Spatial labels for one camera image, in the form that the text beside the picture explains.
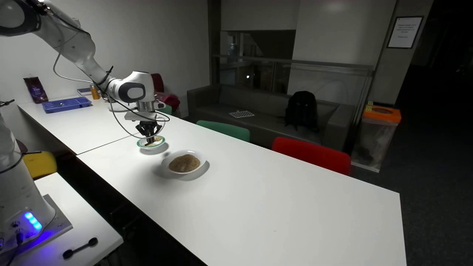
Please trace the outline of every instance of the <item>black backpack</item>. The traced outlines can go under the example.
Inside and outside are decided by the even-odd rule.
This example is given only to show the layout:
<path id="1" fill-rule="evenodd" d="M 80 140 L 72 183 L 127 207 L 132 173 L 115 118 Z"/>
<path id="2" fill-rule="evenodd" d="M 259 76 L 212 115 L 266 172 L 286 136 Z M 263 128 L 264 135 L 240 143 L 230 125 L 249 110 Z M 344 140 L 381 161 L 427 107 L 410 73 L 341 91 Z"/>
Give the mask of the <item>black backpack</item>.
<path id="1" fill-rule="evenodd" d="M 289 124 L 305 126 L 308 129 L 318 132 L 317 127 L 317 101 L 312 92 L 297 91 L 289 98 L 286 116 L 284 117 L 286 126 Z"/>

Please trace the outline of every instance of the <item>white table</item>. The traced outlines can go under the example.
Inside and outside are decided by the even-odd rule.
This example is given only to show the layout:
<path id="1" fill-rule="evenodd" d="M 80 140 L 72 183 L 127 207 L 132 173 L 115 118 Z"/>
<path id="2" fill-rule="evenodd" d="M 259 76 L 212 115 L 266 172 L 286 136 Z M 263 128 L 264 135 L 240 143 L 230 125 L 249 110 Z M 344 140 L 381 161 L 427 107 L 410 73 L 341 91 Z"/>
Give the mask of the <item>white table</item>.
<path id="1" fill-rule="evenodd" d="M 174 117 L 161 135 L 159 154 L 125 138 L 78 158 L 206 264 L 406 265 L 398 193 Z M 160 166 L 183 149 L 210 163 L 195 180 Z"/>
<path id="2" fill-rule="evenodd" d="M 27 103 L 18 106 L 75 154 L 81 154 L 129 136 L 119 126 L 112 112 L 108 110 L 109 103 L 102 99 L 93 100 L 91 96 L 87 98 L 92 101 L 93 106 L 51 114 L 47 114 L 41 104 Z M 135 128 L 137 122 L 125 120 L 125 113 L 116 113 L 116 116 L 129 132 L 138 133 Z"/>
<path id="3" fill-rule="evenodd" d="M 15 258 L 12 265 L 94 265 L 123 243 L 122 237 L 59 174 L 41 178 L 35 184 L 41 194 L 51 196 L 73 228 L 44 246 Z M 95 247 L 86 248 L 67 261 L 62 258 L 64 251 L 78 248 L 92 237 L 98 238 Z"/>

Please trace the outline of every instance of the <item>framed sign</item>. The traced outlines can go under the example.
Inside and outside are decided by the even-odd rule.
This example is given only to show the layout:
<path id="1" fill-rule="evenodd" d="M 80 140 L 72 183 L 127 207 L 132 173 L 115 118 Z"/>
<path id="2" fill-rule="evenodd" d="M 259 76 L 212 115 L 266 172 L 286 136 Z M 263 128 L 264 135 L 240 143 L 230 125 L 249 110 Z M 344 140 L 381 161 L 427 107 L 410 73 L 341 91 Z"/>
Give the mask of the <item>framed sign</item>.
<path id="1" fill-rule="evenodd" d="M 424 17 L 396 17 L 388 48 L 411 49 Z"/>

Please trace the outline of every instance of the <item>orange bin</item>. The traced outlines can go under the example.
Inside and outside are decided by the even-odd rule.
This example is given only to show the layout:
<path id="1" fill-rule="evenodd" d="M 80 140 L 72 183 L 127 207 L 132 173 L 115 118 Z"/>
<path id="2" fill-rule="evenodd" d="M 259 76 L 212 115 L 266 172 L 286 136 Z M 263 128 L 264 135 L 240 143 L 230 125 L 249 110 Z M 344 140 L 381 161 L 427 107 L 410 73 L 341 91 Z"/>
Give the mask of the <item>orange bin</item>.
<path id="1" fill-rule="evenodd" d="M 351 164 L 378 173 L 400 121 L 398 109 L 367 105 L 351 154 Z"/>

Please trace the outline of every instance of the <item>grey sofa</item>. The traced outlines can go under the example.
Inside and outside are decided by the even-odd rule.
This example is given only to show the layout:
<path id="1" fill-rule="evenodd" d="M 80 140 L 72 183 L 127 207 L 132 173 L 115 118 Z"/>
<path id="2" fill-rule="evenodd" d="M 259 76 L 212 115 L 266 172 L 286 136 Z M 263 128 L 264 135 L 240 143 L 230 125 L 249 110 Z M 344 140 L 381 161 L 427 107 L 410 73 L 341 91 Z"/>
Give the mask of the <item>grey sofa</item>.
<path id="1" fill-rule="evenodd" d="M 299 126 L 285 126 L 290 95 L 214 84 L 187 91 L 189 121 L 208 120 L 250 130 L 251 142 L 271 148 L 276 137 L 321 144 L 341 151 L 347 138 L 354 107 L 317 100 L 319 133 Z M 248 110 L 255 116 L 234 118 L 229 113 Z"/>

